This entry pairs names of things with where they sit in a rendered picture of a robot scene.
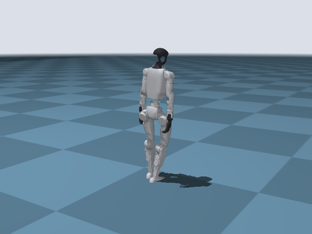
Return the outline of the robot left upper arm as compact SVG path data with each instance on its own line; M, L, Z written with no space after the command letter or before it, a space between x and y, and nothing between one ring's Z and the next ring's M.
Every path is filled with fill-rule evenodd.
M143 70L143 79L142 79L142 88L141 88L141 92L144 93L144 94L147 94L147 92L146 92L147 71L148 71L148 68L145 68L145 69Z

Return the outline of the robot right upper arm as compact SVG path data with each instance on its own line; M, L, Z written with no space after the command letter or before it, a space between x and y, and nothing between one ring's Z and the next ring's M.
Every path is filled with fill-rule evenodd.
M169 99L170 93L172 93L173 81L174 81L175 75L173 72L164 71L164 78L166 79L166 95L165 95L165 97L167 99Z

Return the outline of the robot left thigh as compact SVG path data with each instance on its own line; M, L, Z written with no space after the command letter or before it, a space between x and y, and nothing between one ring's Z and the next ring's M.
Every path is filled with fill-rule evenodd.
M143 127L147 136L145 146L147 149L152 149L155 146L155 128L154 120L146 117L146 109L142 110L139 114L139 118L143 121Z

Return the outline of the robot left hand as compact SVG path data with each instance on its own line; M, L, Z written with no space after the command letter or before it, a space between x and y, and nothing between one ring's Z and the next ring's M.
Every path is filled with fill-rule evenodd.
M139 111L140 111L140 112L142 111L142 107L141 107L141 106L139 107ZM142 121L141 119L139 119L139 123L140 123L140 124L143 124L143 121Z

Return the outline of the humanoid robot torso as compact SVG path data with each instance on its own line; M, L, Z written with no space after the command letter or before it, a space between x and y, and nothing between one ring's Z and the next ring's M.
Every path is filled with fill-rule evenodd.
M147 106L146 108L146 117L158 120L157 116L158 113L162 112L162 108L159 107L161 101L157 99L164 99L166 95L166 79L164 78L164 71L168 70L165 69L165 67L162 67L161 69L154 69L152 67L147 71L146 92L147 97L152 98L153 101L150 103L150 106Z

